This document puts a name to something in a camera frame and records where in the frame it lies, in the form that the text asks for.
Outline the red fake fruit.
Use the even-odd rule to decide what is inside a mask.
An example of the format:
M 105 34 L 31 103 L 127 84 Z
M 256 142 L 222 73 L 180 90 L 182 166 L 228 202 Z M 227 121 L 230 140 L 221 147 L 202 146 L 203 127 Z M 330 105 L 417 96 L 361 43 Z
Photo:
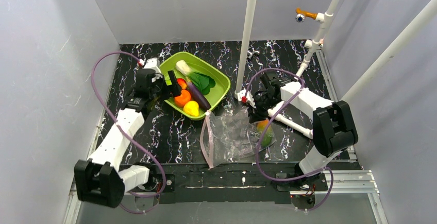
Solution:
M 182 90 L 186 90 L 188 87 L 187 82 L 183 78 L 177 78 L 177 83 L 179 84 Z

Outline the orange fake fruit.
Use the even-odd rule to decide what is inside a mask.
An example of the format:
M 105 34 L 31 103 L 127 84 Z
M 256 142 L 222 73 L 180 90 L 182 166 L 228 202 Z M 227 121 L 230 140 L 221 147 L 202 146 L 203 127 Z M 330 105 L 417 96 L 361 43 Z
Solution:
M 187 90 L 182 90 L 181 95 L 174 97 L 175 105 L 180 108 L 183 108 L 189 101 L 191 101 L 191 94 Z

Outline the purple fake eggplant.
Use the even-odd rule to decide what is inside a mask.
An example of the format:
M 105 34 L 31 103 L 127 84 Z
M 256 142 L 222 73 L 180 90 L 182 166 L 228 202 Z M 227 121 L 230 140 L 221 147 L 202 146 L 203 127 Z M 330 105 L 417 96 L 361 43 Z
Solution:
M 192 99 L 199 104 L 201 109 L 204 111 L 211 109 L 210 103 L 191 81 L 187 82 L 187 90 L 190 92 Z

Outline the yellow fake pepper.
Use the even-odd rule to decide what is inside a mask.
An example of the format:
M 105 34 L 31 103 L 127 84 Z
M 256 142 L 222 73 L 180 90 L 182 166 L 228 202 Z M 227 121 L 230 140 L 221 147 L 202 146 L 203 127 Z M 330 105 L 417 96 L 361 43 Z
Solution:
M 193 100 L 188 101 L 183 107 L 184 113 L 193 117 L 199 116 L 199 110 L 199 104 Z

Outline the green fake leaf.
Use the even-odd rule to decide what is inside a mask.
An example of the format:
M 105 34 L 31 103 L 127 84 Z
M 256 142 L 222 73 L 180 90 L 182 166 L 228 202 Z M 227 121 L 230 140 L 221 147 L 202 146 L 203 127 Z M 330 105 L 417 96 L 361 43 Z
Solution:
M 203 95 L 208 95 L 216 85 L 212 77 L 192 70 L 184 60 L 179 60 L 176 63 L 176 69 L 190 80 Z

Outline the clear zip top bag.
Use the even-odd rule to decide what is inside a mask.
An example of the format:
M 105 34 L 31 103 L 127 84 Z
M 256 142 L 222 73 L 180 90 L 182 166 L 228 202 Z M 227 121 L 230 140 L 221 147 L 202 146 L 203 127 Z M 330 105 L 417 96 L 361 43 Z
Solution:
M 253 156 L 267 124 L 268 119 L 250 123 L 249 108 L 221 116 L 208 110 L 199 139 L 208 167 L 212 169 L 225 162 Z

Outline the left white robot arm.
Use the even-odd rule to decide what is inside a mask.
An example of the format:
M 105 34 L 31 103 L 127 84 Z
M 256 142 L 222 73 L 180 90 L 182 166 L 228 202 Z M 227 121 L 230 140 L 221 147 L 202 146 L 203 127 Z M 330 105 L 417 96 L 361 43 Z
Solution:
M 149 180 L 146 166 L 133 165 L 120 170 L 122 156 L 158 100 L 181 95 L 175 73 L 165 75 L 150 68 L 137 71 L 136 82 L 123 102 L 110 131 L 87 160 L 78 160 L 74 179 L 80 201 L 115 208 L 126 192 Z

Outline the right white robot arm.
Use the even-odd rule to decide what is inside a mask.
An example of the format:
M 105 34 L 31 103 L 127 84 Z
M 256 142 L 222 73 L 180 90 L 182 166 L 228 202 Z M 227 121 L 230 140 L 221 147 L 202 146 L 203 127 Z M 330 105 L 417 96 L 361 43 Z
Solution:
M 257 141 L 256 149 L 260 149 L 261 142 L 267 134 L 273 121 L 279 120 L 282 110 L 292 105 L 304 112 L 312 120 L 312 129 L 304 129 L 297 124 L 290 126 L 302 134 L 309 135 L 313 147 L 308 154 L 295 166 L 294 176 L 291 178 L 276 178 L 267 175 L 261 168 L 259 153 L 255 152 L 256 166 L 262 176 L 280 184 L 297 182 L 308 184 L 310 179 L 321 174 L 327 164 L 348 147 L 358 142 L 358 133 L 350 106 L 340 100 L 334 102 L 322 98 L 311 92 L 305 81 L 288 71 L 283 71 L 285 77 L 272 77 L 277 68 L 266 68 L 255 75 L 261 77 L 265 87 L 251 95 L 249 90 L 244 90 L 241 102 L 248 106 L 249 121 L 255 123 L 268 119 L 262 128 L 262 133 Z

